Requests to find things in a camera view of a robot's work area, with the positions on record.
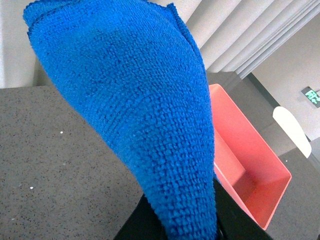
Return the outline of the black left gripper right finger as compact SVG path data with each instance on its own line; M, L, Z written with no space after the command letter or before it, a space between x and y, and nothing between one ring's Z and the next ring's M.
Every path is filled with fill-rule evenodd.
M266 233L223 188L213 180L217 216L218 240L271 240Z

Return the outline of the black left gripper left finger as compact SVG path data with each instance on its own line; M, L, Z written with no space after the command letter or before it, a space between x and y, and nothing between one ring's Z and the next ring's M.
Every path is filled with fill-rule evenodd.
M167 234L145 195L118 231L114 240L167 240Z

